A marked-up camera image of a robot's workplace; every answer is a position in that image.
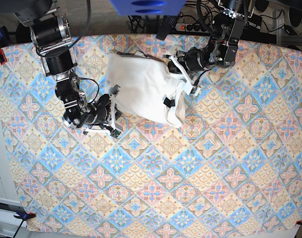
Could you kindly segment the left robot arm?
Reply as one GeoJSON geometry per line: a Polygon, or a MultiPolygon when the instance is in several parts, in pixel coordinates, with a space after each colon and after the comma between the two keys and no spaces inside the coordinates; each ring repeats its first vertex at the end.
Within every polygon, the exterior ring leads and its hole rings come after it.
{"type": "Polygon", "coordinates": [[[185,77],[182,90],[188,95],[198,92],[200,79],[191,82],[190,76],[193,73],[204,74],[213,68],[234,66],[239,40],[253,14],[255,1],[219,0],[215,6],[219,13],[214,15],[210,25],[207,25],[201,10],[201,1],[196,2],[200,25],[210,34],[205,48],[192,48],[187,52],[177,51],[174,55],[163,55],[163,58],[169,60],[169,71],[185,77]]]}

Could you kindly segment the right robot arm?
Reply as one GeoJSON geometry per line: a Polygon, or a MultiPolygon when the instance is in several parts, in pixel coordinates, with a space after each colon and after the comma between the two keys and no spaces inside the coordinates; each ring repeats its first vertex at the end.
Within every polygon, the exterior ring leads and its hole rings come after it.
{"type": "Polygon", "coordinates": [[[116,123],[121,116],[115,104],[118,89],[87,100],[85,92],[80,89],[82,78],[74,71],[77,62],[70,53],[74,42],[68,20],[64,15],[56,15],[56,11],[48,7],[43,12],[31,7],[14,15],[29,27],[45,76],[56,80],[55,94],[65,108],[64,124],[70,129],[83,128],[84,134],[90,131],[106,133],[116,139],[122,133],[122,127],[116,123]]]}

